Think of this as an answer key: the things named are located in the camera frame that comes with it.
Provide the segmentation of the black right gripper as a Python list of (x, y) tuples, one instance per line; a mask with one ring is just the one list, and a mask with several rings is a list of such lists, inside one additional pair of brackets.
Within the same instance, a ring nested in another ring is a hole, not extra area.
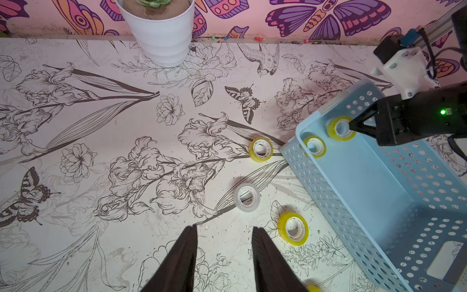
[(435, 135), (467, 136), (467, 83), (460, 82), (416, 94), (385, 97), (349, 123), (351, 131), (399, 146)]

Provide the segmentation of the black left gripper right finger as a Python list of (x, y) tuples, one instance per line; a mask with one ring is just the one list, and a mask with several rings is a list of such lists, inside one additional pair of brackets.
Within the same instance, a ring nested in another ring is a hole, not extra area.
[(252, 254), (257, 292), (307, 292), (268, 233), (253, 227)]

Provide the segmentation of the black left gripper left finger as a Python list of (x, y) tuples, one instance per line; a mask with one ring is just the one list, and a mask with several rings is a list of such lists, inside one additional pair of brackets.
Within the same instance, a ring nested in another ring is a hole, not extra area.
[(197, 227), (195, 225), (187, 226), (142, 291), (192, 292), (195, 282), (197, 250)]

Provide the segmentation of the yellow tape roll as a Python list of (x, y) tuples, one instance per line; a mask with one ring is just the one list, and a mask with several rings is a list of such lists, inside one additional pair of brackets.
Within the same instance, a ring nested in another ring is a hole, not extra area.
[(274, 149), (270, 140), (258, 137), (252, 141), (248, 153), (254, 162), (264, 163), (272, 158)]
[(283, 241), (302, 246), (309, 236), (308, 224), (300, 214), (286, 212), (278, 219), (278, 234)]
[(325, 142), (318, 136), (309, 136), (305, 138), (304, 144), (314, 158), (321, 158), (327, 153)]
[(352, 140), (356, 136), (356, 131), (350, 129), (351, 118), (340, 116), (331, 120), (327, 125), (328, 136), (338, 142)]
[(307, 290), (309, 292), (323, 292), (319, 287), (316, 287), (316, 286), (313, 286), (313, 285), (308, 286)]

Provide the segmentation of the clear white tape roll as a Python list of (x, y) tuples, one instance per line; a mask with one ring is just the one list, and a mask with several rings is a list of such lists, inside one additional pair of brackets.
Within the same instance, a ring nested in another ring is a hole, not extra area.
[(240, 184), (233, 192), (235, 206), (243, 212), (254, 212), (260, 205), (260, 192), (249, 183)]

